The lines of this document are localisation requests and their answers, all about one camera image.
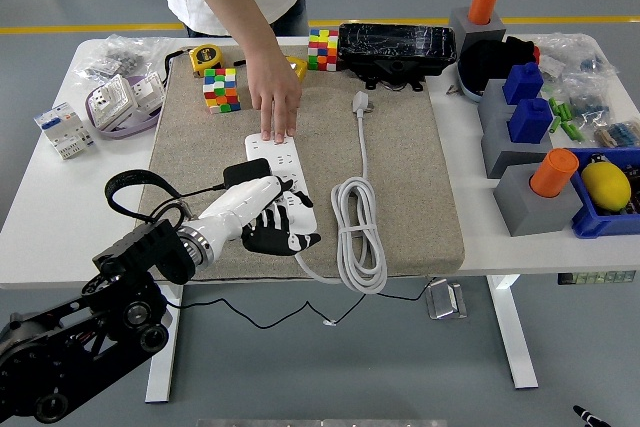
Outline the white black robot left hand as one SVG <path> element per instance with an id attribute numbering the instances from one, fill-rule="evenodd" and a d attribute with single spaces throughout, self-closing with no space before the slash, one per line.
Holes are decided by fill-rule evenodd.
<path id="1" fill-rule="evenodd" d="M 294 256 L 319 243 L 321 236 L 291 229 L 287 208 L 276 200 L 292 190 L 291 181 L 274 175 L 243 182 L 228 189 L 198 220 L 183 228 L 195 231 L 209 264 L 220 258 L 226 242 L 237 238 L 250 252 Z"/>

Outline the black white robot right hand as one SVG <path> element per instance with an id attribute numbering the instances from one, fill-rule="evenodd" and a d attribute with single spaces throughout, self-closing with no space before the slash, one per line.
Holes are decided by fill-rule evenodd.
<path id="1" fill-rule="evenodd" d="M 611 425 L 604 421 L 603 419 L 595 416 L 593 413 L 588 411 L 587 409 L 574 405 L 573 411 L 580 417 L 580 419 L 585 423 L 586 426 L 589 427 L 611 427 Z"/>

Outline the person's right hand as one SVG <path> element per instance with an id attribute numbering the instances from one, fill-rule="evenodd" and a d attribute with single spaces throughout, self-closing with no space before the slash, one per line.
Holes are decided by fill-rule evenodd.
<path id="1" fill-rule="evenodd" d="M 302 89 L 287 59 L 247 57 L 247 78 L 252 107 L 260 112 L 262 139 L 281 144 L 294 136 Z"/>

